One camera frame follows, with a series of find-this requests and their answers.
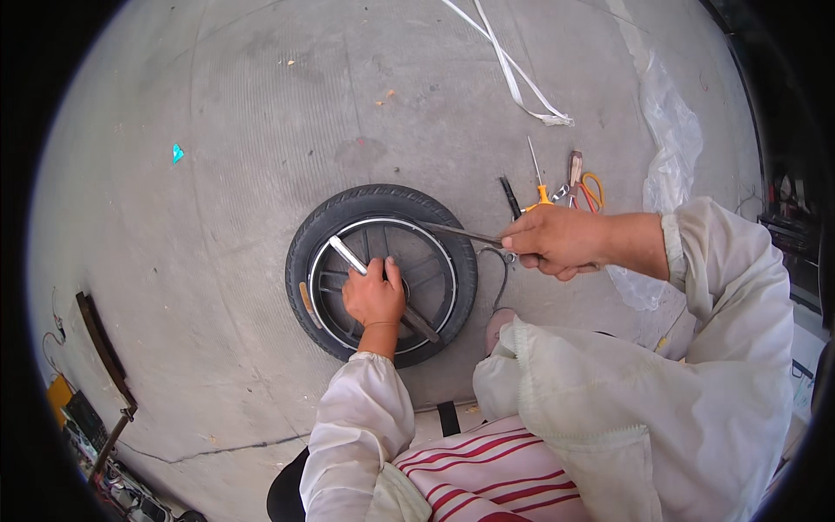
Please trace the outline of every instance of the blue scrap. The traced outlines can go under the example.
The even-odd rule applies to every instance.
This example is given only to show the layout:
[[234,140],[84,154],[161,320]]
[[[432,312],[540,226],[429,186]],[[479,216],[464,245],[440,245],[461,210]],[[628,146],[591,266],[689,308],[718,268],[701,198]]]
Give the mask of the blue scrap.
[[173,165],[173,164],[177,163],[178,161],[180,161],[180,158],[182,158],[184,155],[185,155],[185,153],[180,148],[180,146],[177,145],[177,144],[174,144],[174,160],[171,162],[171,164]]

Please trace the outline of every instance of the tire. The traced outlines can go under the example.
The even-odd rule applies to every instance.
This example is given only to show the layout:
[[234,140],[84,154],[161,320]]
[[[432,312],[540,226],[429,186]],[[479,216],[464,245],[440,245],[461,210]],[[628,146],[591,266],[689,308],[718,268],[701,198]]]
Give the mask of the tire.
[[177,522],[209,522],[206,520],[206,517],[203,516],[202,513],[198,511],[194,511],[193,509],[189,509],[188,511],[184,512],[180,517],[177,519]]
[[[344,227],[367,217],[395,217],[409,221],[427,221],[462,228],[461,223],[445,206],[415,189],[400,185],[364,185],[333,196],[319,205],[301,224],[285,265],[287,298],[305,333],[326,352],[342,361],[356,353],[345,347],[327,331],[317,327],[305,307],[300,283],[307,282],[313,256],[328,238]],[[463,328],[475,302],[478,267],[473,245],[458,236],[435,236],[452,260],[458,281],[452,312],[438,332],[440,342],[427,342],[410,352],[397,353],[394,365],[409,367],[426,361],[443,350]]]

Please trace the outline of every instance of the hand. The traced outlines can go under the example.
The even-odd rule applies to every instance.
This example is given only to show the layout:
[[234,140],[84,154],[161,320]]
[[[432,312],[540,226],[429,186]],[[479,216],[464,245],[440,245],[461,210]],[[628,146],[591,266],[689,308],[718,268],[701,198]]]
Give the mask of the hand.
[[537,205],[501,233],[502,246],[525,268],[568,281],[605,264],[608,226],[602,215],[557,205]]
[[388,281],[382,279],[382,259],[375,257],[368,263],[365,276],[348,269],[348,280],[342,285],[345,310],[366,329],[373,325],[397,327],[406,310],[400,269],[393,257],[386,258],[385,268]]

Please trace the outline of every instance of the yellow screwdriver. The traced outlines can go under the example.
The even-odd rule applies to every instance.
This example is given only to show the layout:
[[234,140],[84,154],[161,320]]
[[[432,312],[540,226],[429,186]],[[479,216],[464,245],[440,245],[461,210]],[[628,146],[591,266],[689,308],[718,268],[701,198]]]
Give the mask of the yellow screwdriver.
[[530,147],[530,156],[534,158],[534,168],[536,169],[536,180],[539,183],[536,187],[536,190],[539,191],[539,203],[534,203],[531,206],[525,207],[525,212],[530,212],[536,205],[553,205],[548,198],[548,188],[545,186],[545,183],[542,182],[542,176],[539,175],[539,164],[536,163],[536,154],[534,154],[534,144],[530,142],[530,136],[528,136],[528,147]]

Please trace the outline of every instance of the wheel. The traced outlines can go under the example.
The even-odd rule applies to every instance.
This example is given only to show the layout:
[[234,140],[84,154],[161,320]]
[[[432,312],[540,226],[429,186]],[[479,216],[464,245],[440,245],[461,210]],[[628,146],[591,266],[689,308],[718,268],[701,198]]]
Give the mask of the wheel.
[[301,224],[287,252],[287,297],[301,327],[326,352],[347,361],[362,336],[362,326],[342,305],[348,268],[327,244],[334,235],[364,263],[371,257],[394,256],[407,303],[440,337],[432,343],[401,325],[395,367],[429,359],[461,331],[478,285],[473,246],[462,237],[435,236],[419,221],[461,228],[435,199],[400,185],[346,190],[319,205]]
[[176,522],[208,522],[208,520],[206,520],[206,517],[202,513],[189,509],[180,515]]

